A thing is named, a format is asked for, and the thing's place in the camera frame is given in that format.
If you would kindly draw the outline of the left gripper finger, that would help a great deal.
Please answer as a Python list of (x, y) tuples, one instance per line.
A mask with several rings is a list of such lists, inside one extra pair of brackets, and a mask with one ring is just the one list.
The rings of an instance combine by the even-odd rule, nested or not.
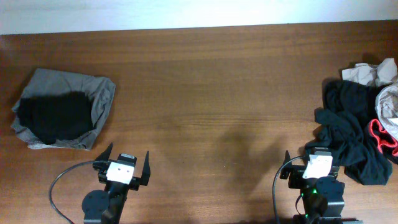
[(107, 162), (109, 160), (109, 157), (111, 155), (111, 151), (113, 149), (113, 143), (111, 142), (109, 146), (106, 148), (105, 151), (103, 151), (96, 159), (95, 161), (105, 161)]
[(149, 151), (147, 151), (145, 161), (144, 161), (144, 166), (142, 169), (140, 184), (143, 186), (147, 186), (149, 183), (150, 175), (151, 175), (151, 171), (150, 171), (150, 164), (149, 164)]

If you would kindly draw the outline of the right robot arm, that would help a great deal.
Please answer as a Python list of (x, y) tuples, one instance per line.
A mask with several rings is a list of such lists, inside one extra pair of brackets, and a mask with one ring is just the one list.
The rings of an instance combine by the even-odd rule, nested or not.
[(333, 166), (328, 148), (314, 147), (309, 154), (290, 157), (285, 153), (284, 162), (272, 184), (274, 216), (280, 223), (275, 199), (277, 179), (287, 179), (290, 189), (298, 189), (296, 202), (303, 202), (304, 212), (292, 218), (294, 224), (363, 224), (362, 220), (343, 218), (345, 184), (338, 181), (338, 166)]

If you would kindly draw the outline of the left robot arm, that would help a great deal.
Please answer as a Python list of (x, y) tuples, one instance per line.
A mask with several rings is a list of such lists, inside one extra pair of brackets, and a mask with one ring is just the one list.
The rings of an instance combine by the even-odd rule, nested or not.
[(130, 190), (137, 191), (147, 186), (150, 179), (149, 153), (146, 153), (142, 174), (134, 176), (137, 158), (120, 154), (110, 159), (113, 144), (110, 144), (93, 163), (98, 171), (98, 180), (105, 185), (103, 190), (93, 190), (83, 199), (81, 208), (84, 224), (117, 224), (121, 219), (124, 204)]

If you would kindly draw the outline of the black Nike t-shirt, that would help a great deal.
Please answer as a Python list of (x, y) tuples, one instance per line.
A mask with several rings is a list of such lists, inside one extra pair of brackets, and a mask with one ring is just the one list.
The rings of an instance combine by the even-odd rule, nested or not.
[(323, 108), (315, 110), (315, 122), (321, 127), (315, 140), (305, 145), (305, 153), (325, 147), (331, 151), (333, 165), (343, 166), (356, 182), (386, 185), (392, 164), (369, 133), (369, 123), (377, 118), (375, 103), (381, 90), (346, 80), (327, 83)]

